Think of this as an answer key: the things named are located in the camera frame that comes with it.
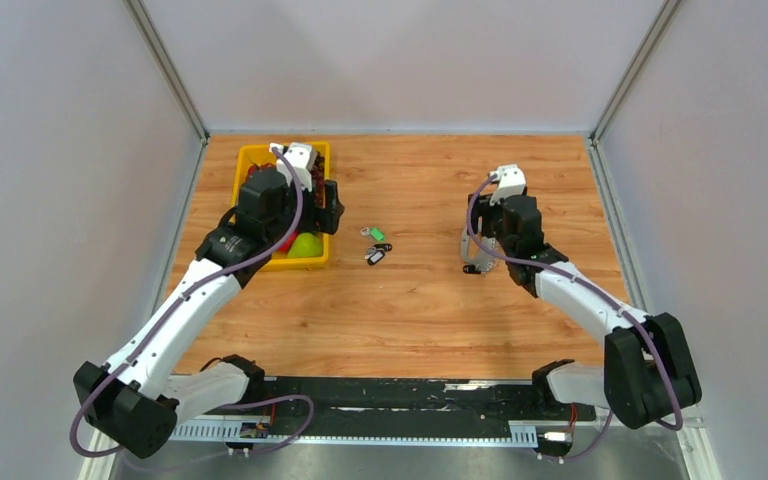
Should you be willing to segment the green key tag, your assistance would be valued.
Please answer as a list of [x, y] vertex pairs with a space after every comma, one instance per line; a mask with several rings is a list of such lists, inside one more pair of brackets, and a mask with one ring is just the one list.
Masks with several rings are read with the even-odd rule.
[[386, 235], [377, 227], [364, 227], [360, 234], [374, 243], [385, 243]]

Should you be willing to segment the black key tag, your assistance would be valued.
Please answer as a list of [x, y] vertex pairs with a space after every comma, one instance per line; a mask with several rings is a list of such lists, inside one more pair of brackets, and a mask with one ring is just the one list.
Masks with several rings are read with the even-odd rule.
[[390, 243], [374, 244], [366, 250], [366, 263], [369, 266], [378, 264], [392, 249], [393, 245]]

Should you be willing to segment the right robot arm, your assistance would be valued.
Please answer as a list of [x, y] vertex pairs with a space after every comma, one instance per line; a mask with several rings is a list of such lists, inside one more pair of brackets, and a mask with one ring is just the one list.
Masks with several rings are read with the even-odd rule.
[[[684, 410], [701, 401], [702, 388], [674, 315], [640, 310], [588, 279], [546, 242], [537, 202], [526, 193], [497, 200], [475, 192], [467, 198], [465, 220], [468, 238], [503, 261], [516, 285], [559, 309], [603, 349], [600, 366], [562, 359], [535, 370], [530, 393], [537, 413], [552, 418], [582, 404], [609, 410], [630, 429], [684, 427]], [[485, 239], [502, 249], [482, 244]]]

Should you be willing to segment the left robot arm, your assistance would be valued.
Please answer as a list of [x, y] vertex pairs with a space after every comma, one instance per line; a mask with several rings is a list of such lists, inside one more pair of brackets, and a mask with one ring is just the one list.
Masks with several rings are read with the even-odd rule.
[[[324, 201], [304, 190], [299, 172], [280, 167], [252, 173], [236, 203], [195, 252], [182, 280], [141, 330], [104, 363], [85, 362], [73, 384], [81, 406], [69, 431], [72, 449], [85, 458], [126, 450], [145, 459], [174, 429], [211, 410], [234, 406], [257, 412], [266, 399], [264, 373], [232, 355], [189, 376], [172, 371], [218, 311], [237, 296], [299, 229], [333, 235], [345, 211], [336, 181], [323, 183]], [[86, 422], [113, 441], [105, 451], [80, 445]]]

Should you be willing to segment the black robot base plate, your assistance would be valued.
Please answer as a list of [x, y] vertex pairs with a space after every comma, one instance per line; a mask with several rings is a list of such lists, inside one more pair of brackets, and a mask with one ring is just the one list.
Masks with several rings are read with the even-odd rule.
[[306, 437], [393, 439], [511, 439], [515, 421], [564, 428], [596, 418], [594, 408], [570, 407], [544, 396], [528, 381], [274, 377], [247, 403], [278, 399], [253, 409], [275, 422], [274, 434], [302, 426]]

